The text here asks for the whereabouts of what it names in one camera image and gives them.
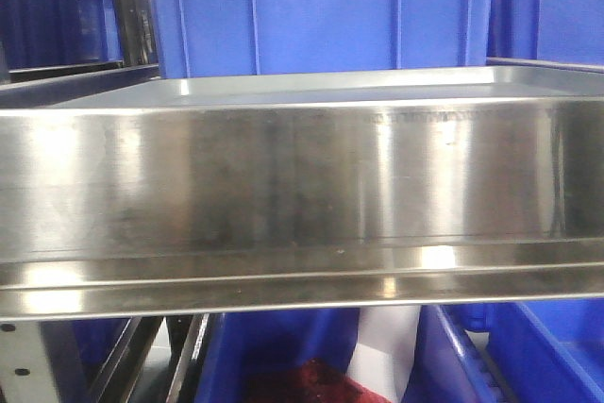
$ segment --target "red fabric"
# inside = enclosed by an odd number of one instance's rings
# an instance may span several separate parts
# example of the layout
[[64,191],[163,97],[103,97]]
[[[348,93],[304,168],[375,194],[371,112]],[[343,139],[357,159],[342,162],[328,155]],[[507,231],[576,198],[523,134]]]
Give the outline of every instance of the red fabric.
[[247,381],[244,403],[390,403],[318,359]]

